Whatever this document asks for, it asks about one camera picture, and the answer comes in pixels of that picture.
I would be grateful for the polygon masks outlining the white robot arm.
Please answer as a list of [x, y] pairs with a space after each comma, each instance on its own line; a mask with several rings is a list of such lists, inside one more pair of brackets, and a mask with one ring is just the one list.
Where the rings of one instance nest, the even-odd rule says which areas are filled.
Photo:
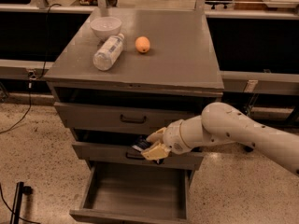
[[255, 148], [294, 175], [299, 173], [299, 136], [263, 125], [225, 103], [211, 103], [202, 114], [180, 119], [147, 137], [150, 147], [142, 151], [149, 161], [170, 153], [181, 155], [196, 147], [237, 142]]

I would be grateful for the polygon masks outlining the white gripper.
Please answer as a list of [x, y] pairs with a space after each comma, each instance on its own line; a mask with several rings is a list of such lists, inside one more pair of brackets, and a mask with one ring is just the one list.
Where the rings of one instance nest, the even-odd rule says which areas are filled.
[[184, 144], [180, 135], [180, 124], [182, 119], [163, 127], [156, 132], [150, 134], [146, 140], [154, 143], [151, 147], [143, 150], [141, 155], [148, 161], [157, 161], [167, 158], [170, 151], [175, 154], [184, 152]]

